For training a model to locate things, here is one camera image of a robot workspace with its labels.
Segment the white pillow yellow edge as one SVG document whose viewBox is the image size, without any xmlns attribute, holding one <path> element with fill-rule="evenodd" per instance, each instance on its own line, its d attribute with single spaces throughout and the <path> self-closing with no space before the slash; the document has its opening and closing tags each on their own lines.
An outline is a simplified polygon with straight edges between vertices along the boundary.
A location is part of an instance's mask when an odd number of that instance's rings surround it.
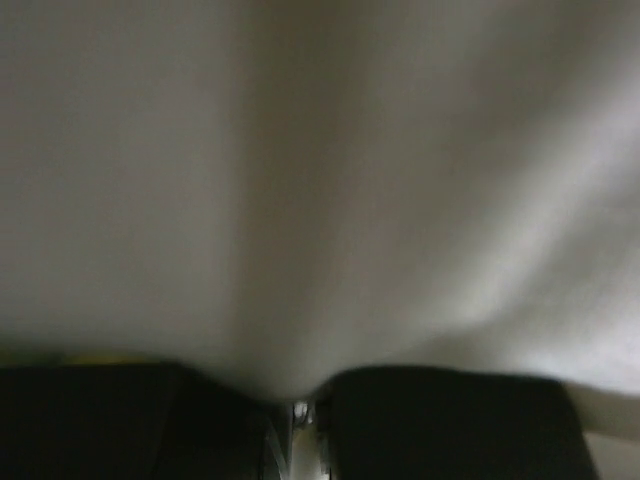
<svg viewBox="0 0 640 480">
<path fill-rule="evenodd" d="M 638 3 L 3 2 L 1 336 L 525 373 L 637 438 Z"/>
</svg>

